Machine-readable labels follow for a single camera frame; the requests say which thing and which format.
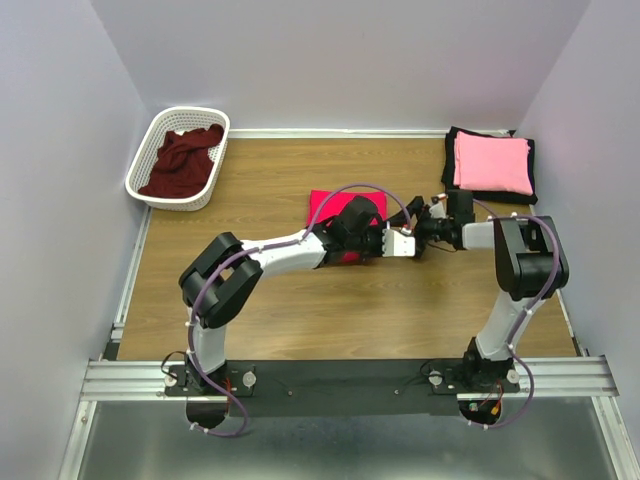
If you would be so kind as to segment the crimson red t shirt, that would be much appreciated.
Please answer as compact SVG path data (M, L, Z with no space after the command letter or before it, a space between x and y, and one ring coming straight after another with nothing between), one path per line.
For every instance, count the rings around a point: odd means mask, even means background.
M386 212L383 193L340 192L328 199L328 191L312 190L308 223L315 219L312 233L322 241L325 256L319 268L344 262L345 242L350 235L360 235L368 227L382 227Z

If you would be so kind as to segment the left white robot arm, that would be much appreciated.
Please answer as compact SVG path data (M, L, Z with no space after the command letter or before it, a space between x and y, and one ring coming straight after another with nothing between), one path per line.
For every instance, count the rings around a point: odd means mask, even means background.
M386 213L382 192L313 191L308 224L294 234L261 241L219 234L178 281L188 311L188 384L201 395L229 389L223 373L226 328L259 281L381 257Z

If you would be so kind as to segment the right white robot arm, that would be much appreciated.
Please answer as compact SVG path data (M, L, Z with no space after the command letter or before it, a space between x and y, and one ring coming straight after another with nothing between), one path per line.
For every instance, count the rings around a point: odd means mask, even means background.
M555 224L549 216L489 212L476 219L481 202L467 190L450 190L426 202L420 196L386 220L403 229L418 258L431 242L446 242L456 251L490 249L499 293L491 314L460 360L427 364L428 377L455 393L484 393L501 386L517 391L517 344L530 320L569 279L569 266Z

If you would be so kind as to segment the folded black t shirt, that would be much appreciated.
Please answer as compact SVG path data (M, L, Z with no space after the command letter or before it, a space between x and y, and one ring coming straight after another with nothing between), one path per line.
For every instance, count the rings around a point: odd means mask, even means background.
M460 188L453 184L453 174L454 174L454 139L457 133L464 132L471 135L477 135L481 137L494 137L494 138L513 138L513 137L495 137L490 135L481 134L478 132L473 132L469 130L465 130L458 127L452 127L449 132L445 136L445 164L443 167L442 175L441 175L441 183L445 186L447 190ZM534 193L531 196L520 195L516 193L509 192L483 192L483 191L472 191L473 195L476 199L481 201L492 201L497 203L504 204L519 204L519 205L529 205L535 204L538 201L538 197L536 195L536 181L534 174L534 166L535 166L535 142L532 139L526 139L530 146L532 147L532 154L529 160L529 176L533 184Z

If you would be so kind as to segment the folded pink t shirt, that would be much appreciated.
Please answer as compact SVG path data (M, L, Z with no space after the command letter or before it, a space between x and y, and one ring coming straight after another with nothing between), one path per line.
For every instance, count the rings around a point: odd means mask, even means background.
M531 196L532 147L526 139L494 138L464 132L454 139L453 184L472 191Z

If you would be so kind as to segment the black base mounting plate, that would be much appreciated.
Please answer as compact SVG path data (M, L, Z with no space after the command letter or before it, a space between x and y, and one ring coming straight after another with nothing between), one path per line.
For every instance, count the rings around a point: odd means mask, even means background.
M169 397L203 402L216 415L252 418L456 415L470 407L487 411L501 395L519 390L512 361L473 358L229 360L208 379L190 363L178 363L165 378Z

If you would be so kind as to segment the dark maroon t shirt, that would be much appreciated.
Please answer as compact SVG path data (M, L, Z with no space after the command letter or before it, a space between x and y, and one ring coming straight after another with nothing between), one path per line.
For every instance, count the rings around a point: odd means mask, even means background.
M209 150L220 144L224 133L219 124L182 134L167 132L157 150L157 161L149 180L138 193L162 199L184 199L199 194L205 189L214 166Z

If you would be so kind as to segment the white plastic laundry basket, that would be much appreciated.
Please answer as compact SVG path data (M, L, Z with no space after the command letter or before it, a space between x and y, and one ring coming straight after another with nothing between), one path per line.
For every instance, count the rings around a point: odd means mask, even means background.
M204 107L171 107L152 120L125 188L147 205L195 211L209 202L227 148L230 119Z

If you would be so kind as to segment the aluminium frame rail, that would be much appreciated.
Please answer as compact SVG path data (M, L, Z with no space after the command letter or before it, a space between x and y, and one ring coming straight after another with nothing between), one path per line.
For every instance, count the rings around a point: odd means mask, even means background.
M616 397L613 375L604 357L526 358L517 365L524 398ZM165 376L158 361L91 361L85 372L80 399L100 401L166 400Z

